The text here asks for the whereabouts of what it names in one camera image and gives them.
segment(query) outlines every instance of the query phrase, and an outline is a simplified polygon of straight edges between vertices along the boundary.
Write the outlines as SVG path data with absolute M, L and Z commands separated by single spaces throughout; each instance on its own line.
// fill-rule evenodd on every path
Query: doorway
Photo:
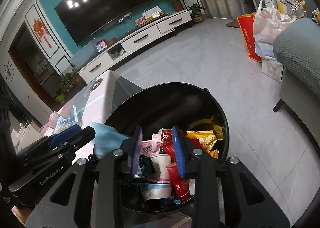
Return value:
M 61 76 L 44 56 L 25 22 L 18 30 L 8 52 L 17 69 L 36 95 L 52 111 L 58 111 L 61 105 L 55 101 L 55 97 L 61 89 Z

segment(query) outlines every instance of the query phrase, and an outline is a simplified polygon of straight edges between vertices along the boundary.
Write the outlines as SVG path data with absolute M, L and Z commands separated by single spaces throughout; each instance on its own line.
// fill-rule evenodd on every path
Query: light blue cloth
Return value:
M 120 148 L 122 141 L 130 138 L 127 135 L 119 133 L 115 128 L 105 124 L 90 122 L 88 126 L 94 128 L 94 131 L 96 132 L 93 152 L 99 159 L 110 151 Z

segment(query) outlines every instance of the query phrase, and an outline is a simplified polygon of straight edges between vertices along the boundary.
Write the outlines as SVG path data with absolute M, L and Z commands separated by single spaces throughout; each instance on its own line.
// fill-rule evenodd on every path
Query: chinese knot decoration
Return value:
M 49 31 L 47 30 L 46 26 L 42 23 L 42 21 L 40 19 L 37 19 L 37 20 L 34 19 L 33 31 L 35 32 L 40 43 L 42 42 L 41 39 L 44 38 L 44 41 L 46 41 L 48 46 L 50 48 L 52 48 L 52 46 L 50 45 L 50 43 L 48 42 L 48 40 L 46 39 L 46 37 L 44 35 L 45 33 L 49 34 Z

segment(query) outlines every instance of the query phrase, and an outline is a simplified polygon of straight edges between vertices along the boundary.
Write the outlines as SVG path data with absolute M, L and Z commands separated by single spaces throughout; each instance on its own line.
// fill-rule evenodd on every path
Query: orange bag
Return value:
M 262 57 L 256 54 L 254 47 L 255 39 L 253 37 L 253 20 L 254 14 L 246 14 L 237 17 L 242 34 L 244 37 L 245 47 L 247 49 L 248 57 L 252 60 L 262 63 Z

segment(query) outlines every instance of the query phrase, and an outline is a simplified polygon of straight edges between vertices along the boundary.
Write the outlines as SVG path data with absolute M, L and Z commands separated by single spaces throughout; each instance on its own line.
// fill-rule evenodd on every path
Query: red snack wrapper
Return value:
M 191 197 L 189 194 L 189 180 L 181 179 L 178 172 L 178 165 L 176 162 L 173 162 L 170 165 L 168 165 L 167 170 L 168 170 L 172 185 L 177 195 L 179 196 L 179 199 L 183 202 L 188 200 Z
M 176 161 L 176 156 L 174 154 L 174 147 L 173 147 L 172 142 L 168 142 L 166 144 L 163 144 L 162 149 L 164 150 L 164 152 L 166 152 L 171 157 L 172 162 Z
M 199 142 L 198 139 L 191 139 L 191 140 L 193 141 L 193 144 L 194 144 L 196 147 L 202 148 L 202 146 L 201 146 L 201 144 L 200 144 L 200 142 Z
M 182 137 L 188 137 L 185 131 L 180 130 L 180 133 Z M 172 142 L 172 130 L 163 130 L 161 132 L 161 143 L 166 144 L 168 142 Z

